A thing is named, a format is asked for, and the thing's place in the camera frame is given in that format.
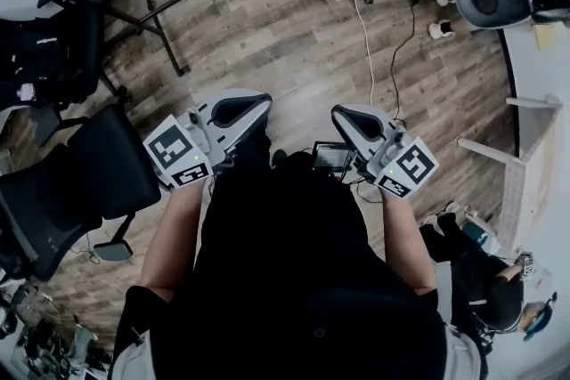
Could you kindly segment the person's right forearm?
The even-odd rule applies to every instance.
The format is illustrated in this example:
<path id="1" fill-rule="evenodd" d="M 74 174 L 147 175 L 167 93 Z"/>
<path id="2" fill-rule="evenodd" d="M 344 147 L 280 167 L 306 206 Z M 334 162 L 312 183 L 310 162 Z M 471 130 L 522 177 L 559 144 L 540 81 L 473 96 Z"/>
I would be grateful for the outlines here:
<path id="1" fill-rule="evenodd" d="M 436 271 L 419 232 L 411 203 L 380 191 L 387 265 L 417 295 L 436 289 Z"/>

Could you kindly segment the white wooden stand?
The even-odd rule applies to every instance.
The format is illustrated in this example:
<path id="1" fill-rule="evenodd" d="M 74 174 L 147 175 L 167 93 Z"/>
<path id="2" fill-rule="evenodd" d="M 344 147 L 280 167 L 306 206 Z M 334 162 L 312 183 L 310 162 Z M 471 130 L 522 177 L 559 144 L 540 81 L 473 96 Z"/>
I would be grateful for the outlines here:
<path id="1" fill-rule="evenodd" d="M 552 181 L 556 177 L 557 132 L 563 104 L 552 97 L 544 101 L 508 97 L 505 102 L 513 107 L 540 111 L 544 119 L 536 130 L 531 148 L 521 157 L 465 138 L 459 138 L 457 143 L 465 150 L 505 165 L 496 230 L 501 254 L 512 256 L 521 251 L 549 206 Z"/>

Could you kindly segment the person in dark shirt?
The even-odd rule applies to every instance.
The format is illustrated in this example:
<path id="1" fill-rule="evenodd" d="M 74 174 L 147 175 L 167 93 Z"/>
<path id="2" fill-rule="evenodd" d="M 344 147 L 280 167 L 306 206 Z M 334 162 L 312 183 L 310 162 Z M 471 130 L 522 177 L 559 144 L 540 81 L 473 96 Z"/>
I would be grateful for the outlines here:
<path id="1" fill-rule="evenodd" d="M 270 146 L 253 134 L 216 179 L 172 300 L 128 289 L 110 380 L 444 380 L 436 293 L 375 254 L 345 184 Z"/>

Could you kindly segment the black bag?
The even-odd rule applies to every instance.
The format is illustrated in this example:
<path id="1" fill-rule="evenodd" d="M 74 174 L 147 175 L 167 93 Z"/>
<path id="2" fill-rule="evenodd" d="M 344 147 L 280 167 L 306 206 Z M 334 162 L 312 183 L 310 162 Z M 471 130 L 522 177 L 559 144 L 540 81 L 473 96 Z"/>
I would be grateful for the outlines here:
<path id="1" fill-rule="evenodd" d="M 102 73 L 104 20 L 72 6 L 51 18 L 0 19 L 0 110 L 79 103 L 93 94 Z M 22 84 L 35 85 L 34 101 L 20 101 Z"/>

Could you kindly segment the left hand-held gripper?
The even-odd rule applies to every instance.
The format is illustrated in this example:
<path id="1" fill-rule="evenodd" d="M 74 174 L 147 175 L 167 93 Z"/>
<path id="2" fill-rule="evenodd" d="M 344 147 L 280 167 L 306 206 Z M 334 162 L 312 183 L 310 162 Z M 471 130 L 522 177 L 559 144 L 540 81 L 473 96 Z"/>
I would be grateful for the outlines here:
<path id="1" fill-rule="evenodd" d="M 179 189 L 221 174 L 233 166 L 224 147 L 247 138 L 271 106 L 268 93 L 234 88 L 166 117 L 143 141 L 159 180 Z"/>

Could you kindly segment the black display device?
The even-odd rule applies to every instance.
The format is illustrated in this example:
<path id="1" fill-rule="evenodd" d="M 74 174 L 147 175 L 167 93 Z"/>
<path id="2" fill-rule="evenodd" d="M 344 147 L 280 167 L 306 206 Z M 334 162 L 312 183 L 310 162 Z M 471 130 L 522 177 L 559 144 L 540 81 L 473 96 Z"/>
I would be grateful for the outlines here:
<path id="1" fill-rule="evenodd" d="M 313 169 L 342 174 L 349 169 L 355 151 L 344 142 L 316 141 L 313 145 Z"/>

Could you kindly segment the person's left forearm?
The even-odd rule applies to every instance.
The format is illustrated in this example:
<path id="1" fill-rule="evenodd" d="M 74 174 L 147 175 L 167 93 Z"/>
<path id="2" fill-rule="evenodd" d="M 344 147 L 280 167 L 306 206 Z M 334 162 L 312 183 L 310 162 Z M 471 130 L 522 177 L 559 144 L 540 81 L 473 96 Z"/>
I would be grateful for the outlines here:
<path id="1" fill-rule="evenodd" d="M 172 300 L 193 267 L 204 182 L 171 192 L 142 263 L 140 285 Z"/>

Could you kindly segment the yellow paper pad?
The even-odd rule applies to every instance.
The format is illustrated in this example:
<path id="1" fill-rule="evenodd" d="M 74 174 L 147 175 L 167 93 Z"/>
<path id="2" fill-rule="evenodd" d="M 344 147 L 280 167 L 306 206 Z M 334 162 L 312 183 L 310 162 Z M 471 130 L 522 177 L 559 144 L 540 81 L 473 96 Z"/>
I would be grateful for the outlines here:
<path id="1" fill-rule="evenodd" d="M 533 32 L 537 48 L 540 51 L 546 50 L 556 39 L 556 25 L 551 24 L 533 24 Z"/>

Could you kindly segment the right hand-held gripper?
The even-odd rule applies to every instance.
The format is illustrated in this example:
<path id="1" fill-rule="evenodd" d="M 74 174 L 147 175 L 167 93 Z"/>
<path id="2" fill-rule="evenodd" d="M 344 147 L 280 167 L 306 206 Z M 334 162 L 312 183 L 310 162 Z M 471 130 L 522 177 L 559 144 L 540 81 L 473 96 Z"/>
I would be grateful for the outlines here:
<path id="1" fill-rule="evenodd" d="M 393 124 L 382 109 L 343 103 L 333 108 L 331 118 L 343 140 L 359 156 L 358 174 L 389 194 L 408 198 L 439 167 L 425 143 Z"/>

